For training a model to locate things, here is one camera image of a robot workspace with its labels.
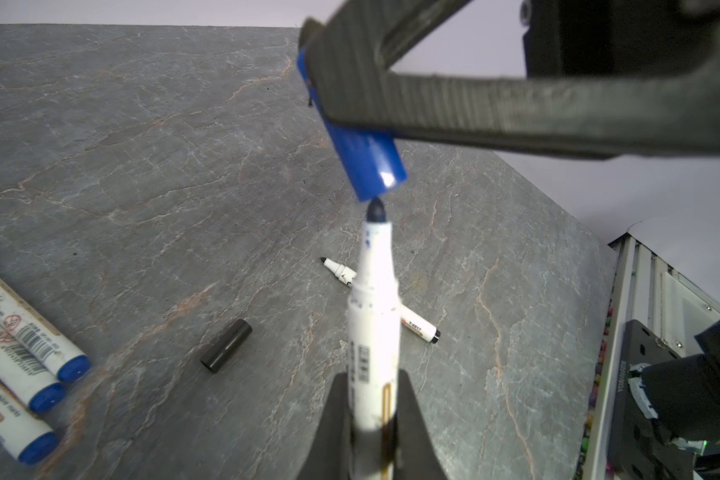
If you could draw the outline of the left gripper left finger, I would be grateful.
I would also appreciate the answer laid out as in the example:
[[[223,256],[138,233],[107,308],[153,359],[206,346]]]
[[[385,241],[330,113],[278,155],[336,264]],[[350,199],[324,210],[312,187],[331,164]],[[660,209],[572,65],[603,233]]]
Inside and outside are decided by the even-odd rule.
[[[348,375],[340,373],[332,381],[312,445],[296,478],[349,479],[350,431]]]

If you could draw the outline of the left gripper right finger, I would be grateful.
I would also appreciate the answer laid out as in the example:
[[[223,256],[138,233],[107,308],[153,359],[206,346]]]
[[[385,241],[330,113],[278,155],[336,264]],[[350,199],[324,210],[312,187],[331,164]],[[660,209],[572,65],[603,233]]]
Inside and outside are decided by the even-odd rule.
[[[447,475],[435,453],[416,394],[405,370],[398,374],[395,479],[442,479]]]

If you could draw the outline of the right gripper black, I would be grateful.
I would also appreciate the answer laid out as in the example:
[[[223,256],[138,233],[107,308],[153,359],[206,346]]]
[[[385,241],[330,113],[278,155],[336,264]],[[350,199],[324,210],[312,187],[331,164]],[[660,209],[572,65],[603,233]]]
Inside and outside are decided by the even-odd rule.
[[[527,76],[551,79],[391,71],[461,8],[348,1],[327,23],[307,19],[302,48],[327,119],[394,142],[560,158],[720,156],[720,1],[523,1]]]

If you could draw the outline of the black pen cap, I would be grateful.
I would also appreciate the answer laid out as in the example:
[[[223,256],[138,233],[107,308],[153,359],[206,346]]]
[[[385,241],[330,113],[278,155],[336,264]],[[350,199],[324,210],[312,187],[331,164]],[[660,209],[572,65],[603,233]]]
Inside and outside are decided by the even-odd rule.
[[[245,319],[237,319],[210,345],[200,361],[211,373],[218,373],[225,363],[239,350],[253,331]]]

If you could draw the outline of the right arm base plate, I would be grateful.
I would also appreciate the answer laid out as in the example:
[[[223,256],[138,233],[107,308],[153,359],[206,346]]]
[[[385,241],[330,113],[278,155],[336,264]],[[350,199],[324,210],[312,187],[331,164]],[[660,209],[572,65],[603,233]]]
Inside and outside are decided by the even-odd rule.
[[[624,326],[607,462],[616,479],[692,479],[695,454],[662,441],[669,431],[656,427],[629,389],[631,368],[677,360],[679,355],[638,320]]]

